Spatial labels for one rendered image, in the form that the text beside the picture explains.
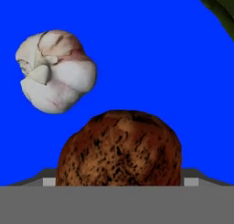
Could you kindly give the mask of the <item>green asparagus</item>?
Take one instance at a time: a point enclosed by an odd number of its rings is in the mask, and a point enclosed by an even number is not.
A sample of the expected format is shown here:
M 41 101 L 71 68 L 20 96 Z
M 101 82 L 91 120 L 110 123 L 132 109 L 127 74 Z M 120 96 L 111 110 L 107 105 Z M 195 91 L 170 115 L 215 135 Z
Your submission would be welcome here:
M 200 0 L 219 20 L 234 42 L 234 0 Z

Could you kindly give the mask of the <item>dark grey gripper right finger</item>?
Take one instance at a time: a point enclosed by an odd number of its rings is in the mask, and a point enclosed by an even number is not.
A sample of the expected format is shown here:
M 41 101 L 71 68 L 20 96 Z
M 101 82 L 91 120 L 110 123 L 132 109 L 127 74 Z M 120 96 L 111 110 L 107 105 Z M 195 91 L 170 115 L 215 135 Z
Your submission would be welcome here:
M 230 184 L 216 178 L 208 177 L 196 168 L 183 168 L 181 172 L 181 185 L 183 187 L 224 186 Z

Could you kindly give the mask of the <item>white garlic bulb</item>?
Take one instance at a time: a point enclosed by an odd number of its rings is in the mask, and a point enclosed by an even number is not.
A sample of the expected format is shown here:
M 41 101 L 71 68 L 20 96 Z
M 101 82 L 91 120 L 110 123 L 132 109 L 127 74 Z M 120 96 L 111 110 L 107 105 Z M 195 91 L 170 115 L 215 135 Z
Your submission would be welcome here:
M 45 113 L 70 109 L 93 89 L 97 66 L 77 37 L 65 30 L 50 30 L 28 37 L 16 51 L 25 77 L 22 92 Z

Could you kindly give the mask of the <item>brown seared steak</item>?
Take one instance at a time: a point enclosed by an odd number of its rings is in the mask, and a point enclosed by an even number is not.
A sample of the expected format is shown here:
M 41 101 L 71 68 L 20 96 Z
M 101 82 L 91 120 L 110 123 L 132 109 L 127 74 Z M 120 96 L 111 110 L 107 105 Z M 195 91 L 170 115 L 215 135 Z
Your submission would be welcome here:
M 91 118 L 62 148 L 56 185 L 178 186 L 182 145 L 160 118 L 107 111 Z

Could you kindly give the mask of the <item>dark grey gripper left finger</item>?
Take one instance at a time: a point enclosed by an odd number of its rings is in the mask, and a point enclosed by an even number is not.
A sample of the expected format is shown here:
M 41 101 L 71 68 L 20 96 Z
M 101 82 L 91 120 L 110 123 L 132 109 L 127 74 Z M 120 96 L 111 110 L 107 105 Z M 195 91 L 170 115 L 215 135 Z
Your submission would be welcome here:
M 11 184 L 11 187 L 53 187 L 56 184 L 56 173 L 55 168 L 45 168 L 30 178 Z

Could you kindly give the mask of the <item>blue tray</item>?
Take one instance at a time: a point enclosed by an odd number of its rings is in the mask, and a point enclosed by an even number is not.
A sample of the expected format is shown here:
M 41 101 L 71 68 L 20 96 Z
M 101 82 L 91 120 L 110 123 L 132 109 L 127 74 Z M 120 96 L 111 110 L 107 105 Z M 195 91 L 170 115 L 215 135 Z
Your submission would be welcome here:
M 50 29 L 75 34 L 98 67 L 95 88 L 62 114 L 30 104 L 15 60 Z M 199 0 L 0 0 L 0 186 L 55 166 L 71 135 L 116 109 L 160 117 L 184 166 L 234 184 L 234 40 Z

